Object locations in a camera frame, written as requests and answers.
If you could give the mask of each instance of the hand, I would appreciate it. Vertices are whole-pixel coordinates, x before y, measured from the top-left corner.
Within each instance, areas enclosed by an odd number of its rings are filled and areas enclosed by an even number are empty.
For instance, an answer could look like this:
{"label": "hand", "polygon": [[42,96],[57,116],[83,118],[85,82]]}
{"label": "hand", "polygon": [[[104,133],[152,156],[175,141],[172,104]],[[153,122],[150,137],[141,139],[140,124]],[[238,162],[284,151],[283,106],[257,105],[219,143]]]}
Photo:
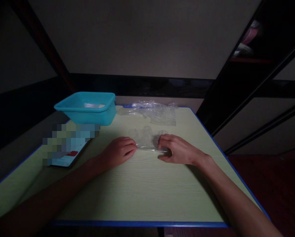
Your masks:
{"label": "hand", "polygon": [[104,151],[96,157],[104,170],[112,169],[130,159],[136,152],[137,146],[129,137],[114,139]]}
{"label": "hand", "polygon": [[159,157],[160,160],[168,163],[199,165],[202,160],[211,158],[211,156],[175,135],[161,135],[158,140],[158,148],[160,149],[162,146],[169,148],[172,152],[171,157]]}

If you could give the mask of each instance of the forearm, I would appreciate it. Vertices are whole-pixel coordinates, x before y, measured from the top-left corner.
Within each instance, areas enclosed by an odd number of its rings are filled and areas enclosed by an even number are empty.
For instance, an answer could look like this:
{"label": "forearm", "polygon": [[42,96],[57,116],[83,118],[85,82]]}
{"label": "forearm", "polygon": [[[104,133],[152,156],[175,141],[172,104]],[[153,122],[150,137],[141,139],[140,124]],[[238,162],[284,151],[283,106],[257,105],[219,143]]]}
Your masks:
{"label": "forearm", "polygon": [[92,158],[0,218],[0,235],[26,236],[40,230],[92,178],[103,172]]}
{"label": "forearm", "polygon": [[260,209],[233,183],[211,157],[196,164],[241,236],[282,236]]}

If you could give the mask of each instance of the dark floor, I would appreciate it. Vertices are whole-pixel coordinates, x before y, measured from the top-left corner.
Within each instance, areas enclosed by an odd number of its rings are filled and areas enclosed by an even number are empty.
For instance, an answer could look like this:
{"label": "dark floor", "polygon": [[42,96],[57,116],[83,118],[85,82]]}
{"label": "dark floor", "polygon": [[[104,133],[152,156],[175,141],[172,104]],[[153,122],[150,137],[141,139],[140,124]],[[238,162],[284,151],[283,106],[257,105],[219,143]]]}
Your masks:
{"label": "dark floor", "polygon": [[[295,150],[279,156],[229,156],[284,236],[295,236]],[[165,236],[236,236],[232,229],[165,228]]]}

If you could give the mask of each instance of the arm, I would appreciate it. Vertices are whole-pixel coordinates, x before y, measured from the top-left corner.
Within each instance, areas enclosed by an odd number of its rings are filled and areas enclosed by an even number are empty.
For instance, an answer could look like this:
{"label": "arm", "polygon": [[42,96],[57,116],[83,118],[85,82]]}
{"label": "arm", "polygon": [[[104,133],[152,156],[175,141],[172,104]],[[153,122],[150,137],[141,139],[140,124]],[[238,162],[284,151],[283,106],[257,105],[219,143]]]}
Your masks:
{"label": "arm", "polygon": [[113,140],[97,157],[32,196],[0,218],[0,236],[32,236],[50,221],[91,179],[133,156],[137,147],[130,138]]}
{"label": "arm", "polygon": [[282,236],[260,209],[217,166],[211,156],[175,135],[161,135],[159,149],[166,146],[172,156],[160,160],[196,166],[210,184],[224,211],[240,236]]}

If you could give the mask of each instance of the right hand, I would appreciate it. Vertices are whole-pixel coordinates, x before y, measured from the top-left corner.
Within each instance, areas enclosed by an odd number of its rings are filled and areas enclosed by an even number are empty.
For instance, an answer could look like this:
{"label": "right hand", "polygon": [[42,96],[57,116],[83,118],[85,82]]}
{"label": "right hand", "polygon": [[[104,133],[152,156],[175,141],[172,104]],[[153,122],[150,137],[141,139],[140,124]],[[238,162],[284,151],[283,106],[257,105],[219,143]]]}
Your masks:
{"label": "right hand", "polygon": [[168,163],[199,165],[202,160],[210,159],[211,156],[202,152],[181,137],[164,134],[158,140],[158,148],[162,146],[169,148],[172,156],[160,156],[159,159]]}

